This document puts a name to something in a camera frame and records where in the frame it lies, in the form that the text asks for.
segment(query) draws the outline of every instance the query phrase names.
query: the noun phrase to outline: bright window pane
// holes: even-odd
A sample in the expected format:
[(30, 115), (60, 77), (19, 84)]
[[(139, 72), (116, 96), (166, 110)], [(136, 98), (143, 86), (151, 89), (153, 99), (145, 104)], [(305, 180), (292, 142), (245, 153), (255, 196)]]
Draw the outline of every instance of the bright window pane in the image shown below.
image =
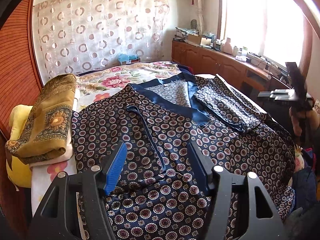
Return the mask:
[(258, 54), (263, 40), (265, 0), (227, 0), (226, 37)]
[(303, 46), (303, 14), (293, 0), (267, 0), (267, 35), (264, 56), (285, 66), (299, 66)]

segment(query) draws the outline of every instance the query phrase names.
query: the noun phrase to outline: yellow pillow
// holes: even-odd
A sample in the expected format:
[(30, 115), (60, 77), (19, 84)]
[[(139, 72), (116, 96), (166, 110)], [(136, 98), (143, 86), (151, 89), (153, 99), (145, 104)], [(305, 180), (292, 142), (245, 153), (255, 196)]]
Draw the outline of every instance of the yellow pillow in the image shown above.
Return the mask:
[[(15, 106), (9, 117), (9, 125), (11, 128), (10, 140), (20, 138), (22, 130), (27, 122), (32, 106), (18, 105)], [(31, 175), (29, 165), (23, 164), (17, 157), (12, 156), (11, 168), (6, 162), (7, 173), (9, 179), (19, 187), (31, 188)]]

